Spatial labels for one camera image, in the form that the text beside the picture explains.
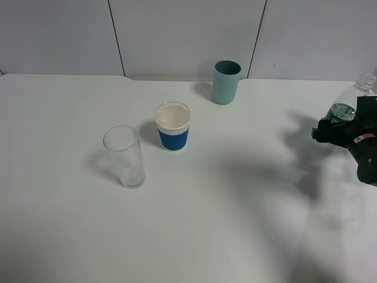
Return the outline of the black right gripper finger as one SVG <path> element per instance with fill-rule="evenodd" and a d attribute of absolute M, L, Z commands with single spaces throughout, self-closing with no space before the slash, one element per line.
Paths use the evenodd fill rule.
<path fill-rule="evenodd" d="M 317 128 L 312 129 L 312 139 L 319 143 L 330 143 L 339 147 L 355 147 L 352 140 L 352 129 L 354 121 L 331 122 L 322 118 Z"/>
<path fill-rule="evenodd" d="M 360 96 L 357 98 L 356 121 L 376 120 L 376 96 Z"/>

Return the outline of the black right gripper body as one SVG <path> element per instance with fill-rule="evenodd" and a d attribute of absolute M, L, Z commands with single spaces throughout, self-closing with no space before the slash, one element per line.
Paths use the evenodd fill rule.
<path fill-rule="evenodd" d="M 358 180 L 376 186 L 376 119 L 355 117 L 346 131 L 346 148 L 357 163 Z"/>

